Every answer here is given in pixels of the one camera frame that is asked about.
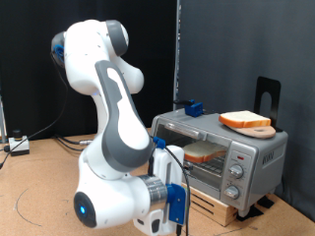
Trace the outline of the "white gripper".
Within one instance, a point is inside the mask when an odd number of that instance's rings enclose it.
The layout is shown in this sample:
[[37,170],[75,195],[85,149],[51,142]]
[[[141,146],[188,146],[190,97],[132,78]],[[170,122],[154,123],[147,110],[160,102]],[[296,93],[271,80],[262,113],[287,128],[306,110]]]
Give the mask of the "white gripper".
[[[181,186],[184,150],[177,146],[157,148],[154,152],[153,175],[143,175],[150,196],[150,209],[144,216],[137,216],[134,225],[148,236],[168,235],[185,224],[186,189]],[[191,173],[194,166],[184,163]]]

